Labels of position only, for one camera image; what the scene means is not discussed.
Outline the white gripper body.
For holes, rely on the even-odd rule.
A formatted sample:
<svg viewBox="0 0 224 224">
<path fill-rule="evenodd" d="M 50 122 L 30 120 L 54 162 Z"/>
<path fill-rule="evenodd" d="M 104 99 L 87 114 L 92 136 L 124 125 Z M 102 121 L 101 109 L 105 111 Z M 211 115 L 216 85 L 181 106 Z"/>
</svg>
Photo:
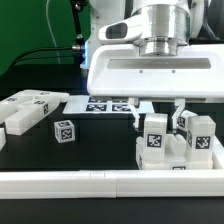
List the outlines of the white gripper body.
<svg viewBox="0 0 224 224">
<path fill-rule="evenodd" d="M 87 90 L 105 98 L 224 98 L 224 44 L 180 47 L 175 56 L 141 56 L 132 44 L 104 45 L 92 57 Z"/>
</svg>

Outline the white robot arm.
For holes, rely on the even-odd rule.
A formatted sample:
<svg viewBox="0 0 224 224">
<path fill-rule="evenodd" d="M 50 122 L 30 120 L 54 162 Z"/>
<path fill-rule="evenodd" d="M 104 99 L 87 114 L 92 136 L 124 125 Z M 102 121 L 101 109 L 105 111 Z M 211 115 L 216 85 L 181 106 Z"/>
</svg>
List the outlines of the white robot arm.
<svg viewBox="0 0 224 224">
<path fill-rule="evenodd" d="M 224 102 L 224 41 L 208 24 L 211 0 L 74 0 L 90 7 L 81 46 L 95 98 L 174 102 L 172 125 L 188 102 Z"/>
</svg>

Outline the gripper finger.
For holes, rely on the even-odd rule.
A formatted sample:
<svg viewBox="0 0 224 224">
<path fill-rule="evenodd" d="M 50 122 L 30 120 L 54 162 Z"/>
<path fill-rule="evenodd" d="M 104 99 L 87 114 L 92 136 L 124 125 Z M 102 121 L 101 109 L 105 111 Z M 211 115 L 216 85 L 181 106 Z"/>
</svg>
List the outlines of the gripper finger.
<svg viewBox="0 0 224 224">
<path fill-rule="evenodd" d="M 129 98 L 128 99 L 128 105 L 129 105 L 129 108 L 132 112 L 132 115 L 135 118 L 133 126 L 134 126 L 135 129 L 138 129 L 139 128 L 140 115 L 137 111 L 137 108 L 139 107 L 139 99 L 138 98 Z"/>
<path fill-rule="evenodd" d="M 174 100 L 175 112 L 172 115 L 172 130 L 177 129 L 178 119 L 185 109 L 185 100 L 183 98 L 177 98 Z"/>
</svg>

